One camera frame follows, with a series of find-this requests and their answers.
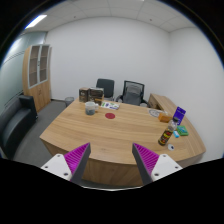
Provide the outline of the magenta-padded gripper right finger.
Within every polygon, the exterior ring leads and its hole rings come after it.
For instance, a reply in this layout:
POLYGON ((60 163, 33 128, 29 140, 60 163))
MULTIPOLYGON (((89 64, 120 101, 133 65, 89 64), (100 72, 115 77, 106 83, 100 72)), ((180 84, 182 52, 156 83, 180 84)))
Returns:
POLYGON ((158 155, 137 143, 132 145, 132 154, 136 160, 144 185, 182 169, 182 167, 167 154, 158 155))

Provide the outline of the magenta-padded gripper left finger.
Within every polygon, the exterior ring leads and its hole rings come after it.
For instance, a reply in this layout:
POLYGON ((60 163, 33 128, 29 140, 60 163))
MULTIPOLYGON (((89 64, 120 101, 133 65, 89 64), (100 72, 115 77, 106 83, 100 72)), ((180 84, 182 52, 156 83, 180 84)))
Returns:
POLYGON ((42 166, 42 169, 79 185, 90 153, 91 146, 86 143, 65 155, 56 154, 42 166))

